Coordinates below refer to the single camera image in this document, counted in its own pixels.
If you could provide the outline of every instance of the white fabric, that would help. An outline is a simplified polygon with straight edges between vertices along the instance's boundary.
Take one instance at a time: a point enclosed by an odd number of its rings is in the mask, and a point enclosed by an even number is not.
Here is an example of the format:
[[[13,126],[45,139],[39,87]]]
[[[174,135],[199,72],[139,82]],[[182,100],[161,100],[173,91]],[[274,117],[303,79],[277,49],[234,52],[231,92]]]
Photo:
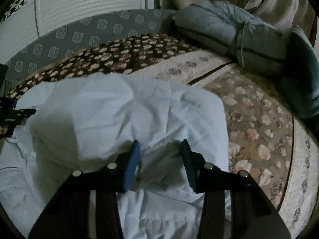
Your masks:
[[[23,108],[37,112],[4,144],[0,202],[25,237],[73,170],[95,171],[137,139],[140,180],[118,195],[124,237],[196,238],[204,197],[189,187],[179,147],[187,139],[193,151],[227,171],[219,97],[161,80],[96,73],[41,83],[19,99],[17,109]]]

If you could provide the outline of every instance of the white cloth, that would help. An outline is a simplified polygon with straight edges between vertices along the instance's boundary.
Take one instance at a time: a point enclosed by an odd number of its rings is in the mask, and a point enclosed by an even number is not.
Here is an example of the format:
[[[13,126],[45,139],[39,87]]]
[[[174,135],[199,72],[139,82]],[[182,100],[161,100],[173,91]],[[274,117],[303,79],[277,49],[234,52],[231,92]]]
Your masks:
[[[189,187],[179,147],[187,139],[193,151],[227,171],[227,127],[218,96],[96,73],[41,83],[18,100],[17,109],[23,108],[37,112],[4,144],[0,202],[25,237],[73,170],[96,171],[137,139],[140,180],[118,195],[124,237],[196,238],[204,197]]]

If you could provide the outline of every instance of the metal bolt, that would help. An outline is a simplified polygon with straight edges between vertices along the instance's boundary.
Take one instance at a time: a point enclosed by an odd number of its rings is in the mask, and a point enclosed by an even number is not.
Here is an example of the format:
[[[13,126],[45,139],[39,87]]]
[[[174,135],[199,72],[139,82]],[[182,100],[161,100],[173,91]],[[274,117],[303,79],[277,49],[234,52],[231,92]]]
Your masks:
[[[214,168],[214,165],[212,163],[205,163],[204,164],[204,168],[205,169],[208,169],[208,170],[211,170]]]
[[[241,171],[239,171],[239,175],[246,178],[246,177],[248,177],[248,172],[245,170],[241,170]]]
[[[116,163],[110,163],[107,165],[107,167],[110,169],[110,170],[114,170],[116,167],[117,167],[117,164]]]
[[[82,172],[81,172],[80,170],[76,170],[76,171],[74,171],[74,172],[72,173],[72,175],[73,175],[74,177],[79,177],[81,174],[82,174]]]

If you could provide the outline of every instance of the white wardrobe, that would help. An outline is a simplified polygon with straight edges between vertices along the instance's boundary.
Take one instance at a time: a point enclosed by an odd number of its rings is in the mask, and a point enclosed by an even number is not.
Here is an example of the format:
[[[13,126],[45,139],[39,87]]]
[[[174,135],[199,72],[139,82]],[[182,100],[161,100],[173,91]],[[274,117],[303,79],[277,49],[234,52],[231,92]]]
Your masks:
[[[39,37],[68,23],[112,11],[153,9],[154,0],[16,0],[0,23],[0,63]]]

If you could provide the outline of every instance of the silver screw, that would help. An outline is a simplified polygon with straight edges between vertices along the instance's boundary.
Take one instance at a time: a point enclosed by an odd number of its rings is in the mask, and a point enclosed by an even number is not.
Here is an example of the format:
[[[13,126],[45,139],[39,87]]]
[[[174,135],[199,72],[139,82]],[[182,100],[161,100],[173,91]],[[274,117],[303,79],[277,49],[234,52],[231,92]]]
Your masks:
[[[248,172],[245,170],[241,170],[241,171],[239,171],[239,175],[246,178],[246,177],[248,177]]]
[[[204,168],[205,169],[208,169],[208,170],[211,170],[214,168],[214,165],[212,163],[205,163],[204,164]]]
[[[72,173],[72,175],[73,175],[74,177],[79,177],[81,174],[82,174],[82,172],[81,172],[80,170],[76,170],[76,171],[74,171],[74,172]]]
[[[110,163],[107,165],[107,167],[110,169],[110,170],[114,170],[116,167],[117,167],[117,164],[116,163]]]

